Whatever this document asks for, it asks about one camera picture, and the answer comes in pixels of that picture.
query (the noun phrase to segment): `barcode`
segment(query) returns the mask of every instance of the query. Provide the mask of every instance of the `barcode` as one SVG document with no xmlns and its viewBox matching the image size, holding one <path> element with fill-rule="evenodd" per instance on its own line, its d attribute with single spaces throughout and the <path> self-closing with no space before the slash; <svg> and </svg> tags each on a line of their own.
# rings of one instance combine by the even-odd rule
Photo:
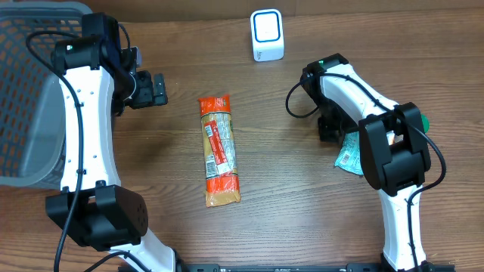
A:
<svg viewBox="0 0 484 272">
<path fill-rule="evenodd" d="M 212 133 L 212 128 L 210 128 L 210 125 L 206 126 L 205 127 L 205 131 L 206 131 L 206 134 L 209 136 L 209 137 L 212 137 L 213 136 L 213 133 Z"/>
<path fill-rule="evenodd" d="M 206 178 L 213 178 L 217 175 L 217 168 L 215 162 L 206 162 Z"/>
<path fill-rule="evenodd" d="M 341 160 L 341 164 L 346 164 L 348 162 L 348 159 L 349 159 L 349 155 L 348 154 L 345 154 L 345 156 Z"/>
</svg>

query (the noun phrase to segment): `gray plastic bin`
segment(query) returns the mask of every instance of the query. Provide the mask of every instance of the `gray plastic bin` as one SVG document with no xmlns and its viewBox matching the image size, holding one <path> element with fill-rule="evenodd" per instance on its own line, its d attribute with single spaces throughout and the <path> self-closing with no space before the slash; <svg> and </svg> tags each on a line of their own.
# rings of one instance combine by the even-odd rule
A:
<svg viewBox="0 0 484 272">
<path fill-rule="evenodd" d="M 59 189 L 65 158 L 64 100 L 58 78 L 25 47 L 39 30 L 81 35 L 77 2 L 0 3 L 0 185 Z M 33 39 L 45 60 L 63 36 Z"/>
</svg>

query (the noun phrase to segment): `blue-gray basket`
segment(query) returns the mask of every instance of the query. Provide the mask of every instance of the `blue-gray basket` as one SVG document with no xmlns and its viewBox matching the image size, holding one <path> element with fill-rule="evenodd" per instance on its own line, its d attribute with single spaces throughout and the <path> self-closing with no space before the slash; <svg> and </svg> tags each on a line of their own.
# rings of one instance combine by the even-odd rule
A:
<svg viewBox="0 0 484 272">
<path fill-rule="evenodd" d="M 65 113 L 59 79 L 25 47 L 39 30 L 81 35 L 77 2 L 0 3 L 0 185 L 59 189 L 65 158 Z M 50 62 L 63 36 L 32 40 Z"/>
</svg>

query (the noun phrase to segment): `plastic food package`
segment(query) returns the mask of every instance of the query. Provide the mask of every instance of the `plastic food package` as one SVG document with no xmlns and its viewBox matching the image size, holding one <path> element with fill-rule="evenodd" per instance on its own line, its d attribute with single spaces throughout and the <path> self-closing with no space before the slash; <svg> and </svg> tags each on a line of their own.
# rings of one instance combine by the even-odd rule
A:
<svg viewBox="0 0 484 272">
<path fill-rule="evenodd" d="M 198 101 L 205 157 L 206 206 L 240 202 L 229 96 L 205 97 Z"/>
</svg>

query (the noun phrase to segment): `wooden surface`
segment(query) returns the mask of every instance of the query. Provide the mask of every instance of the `wooden surface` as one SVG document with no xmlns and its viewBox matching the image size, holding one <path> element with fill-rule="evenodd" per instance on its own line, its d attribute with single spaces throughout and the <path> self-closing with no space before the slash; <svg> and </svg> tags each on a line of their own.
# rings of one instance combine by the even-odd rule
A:
<svg viewBox="0 0 484 272">
<path fill-rule="evenodd" d="M 126 28 L 143 67 L 164 73 L 169 104 L 127 110 L 113 134 L 123 186 L 140 193 L 150 228 L 187 262 L 346 264 L 378 261 L 377 192 L 333 164 L 316 119 L 284 109 L 307 63 L 340 52 L 375 89 L 413 101 L 430 119 L 447 178 L 421 201 L 427 259 L 484 270 L 484 9 L 294 17 L 283 60 L 255 63 L 248 20 L 136 23 Z M 242 201 L 208 209 L 197 99 L 231 95 Z M 290 107 L 314 105 L 302 90 Z M 440 171 L 433 156 L 427 183 Z M 60 229 L 44 212 L 50 190 L 0 188 L 0 270 L 48 271 Z M 68 239 L 63 271 L 103 253 Z M 119 260 L 99 270 L 113 271 Z"/>
<path fill-rule="evenodd" d="M 106 12 L 114 16 L 117 20 L 132 23 L 248 18 L 254 11 L 264 8 L 277 8 L 285 17 L 321 14 L 348 14 L 356 12 L 426 11 L 455 8 L 484 8 L 484 2 L 481 0 L 79 1 L 88 5 L 94 12 Z"/>
</svg>

